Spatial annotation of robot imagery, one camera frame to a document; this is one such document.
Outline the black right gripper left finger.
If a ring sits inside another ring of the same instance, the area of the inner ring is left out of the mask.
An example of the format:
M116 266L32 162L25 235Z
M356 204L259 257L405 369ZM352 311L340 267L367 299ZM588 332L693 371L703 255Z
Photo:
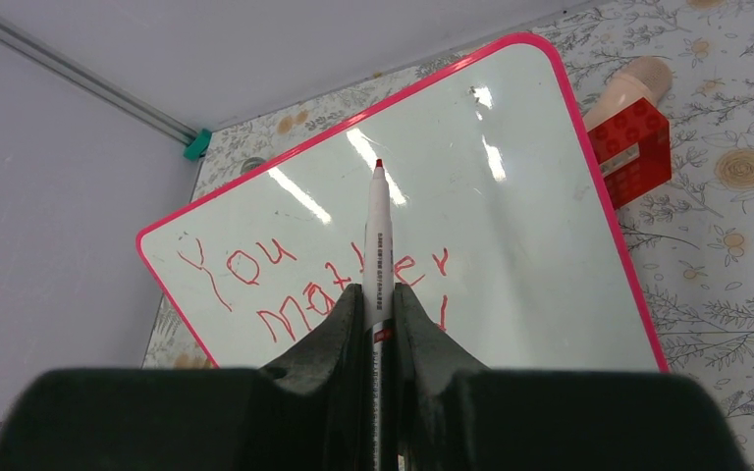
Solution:
M0 470L351 470L362 291L260 368L60 369L0 428Z

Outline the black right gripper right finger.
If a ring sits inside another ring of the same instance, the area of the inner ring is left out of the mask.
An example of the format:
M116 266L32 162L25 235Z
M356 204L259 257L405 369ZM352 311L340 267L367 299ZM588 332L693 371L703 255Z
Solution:
M744 470L718 405L664 373L492 369L395 286L405 452L419 470Z

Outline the red capped marker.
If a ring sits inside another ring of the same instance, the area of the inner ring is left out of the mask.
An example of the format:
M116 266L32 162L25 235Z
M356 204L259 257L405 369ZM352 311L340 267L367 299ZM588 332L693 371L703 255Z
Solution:
M369 186L363 247L364 470L398 468L394 424L393 229L390 188L381 159Z

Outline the pink framed whiteboard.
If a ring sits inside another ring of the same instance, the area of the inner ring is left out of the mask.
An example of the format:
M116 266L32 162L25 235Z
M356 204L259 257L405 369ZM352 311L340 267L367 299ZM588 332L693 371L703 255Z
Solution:
M555 47L504 36L143 229L211 361L260 366L362 281L388 182L396 278L491 367L665 370Z

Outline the teal corner clamp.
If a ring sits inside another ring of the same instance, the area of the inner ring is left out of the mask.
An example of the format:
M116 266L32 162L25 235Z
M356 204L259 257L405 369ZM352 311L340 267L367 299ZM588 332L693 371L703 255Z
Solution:
M183 156L194 162L201 159L207 152L212 139L212 131L202 129L197 136L186 146Z

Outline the red rectangular block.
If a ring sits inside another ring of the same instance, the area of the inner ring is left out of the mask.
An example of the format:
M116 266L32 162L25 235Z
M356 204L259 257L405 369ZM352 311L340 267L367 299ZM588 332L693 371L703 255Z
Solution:
M640 98L588 132L614 208L672 178L670 124Z

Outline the beige pink microphone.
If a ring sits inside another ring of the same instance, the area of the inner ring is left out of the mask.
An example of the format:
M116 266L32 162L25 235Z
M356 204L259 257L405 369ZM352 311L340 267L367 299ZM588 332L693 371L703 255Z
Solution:
M591 131L641 98L657 106L672 84L672 69L662 59L634 59L611 77L595 105L583 116L584 125Z

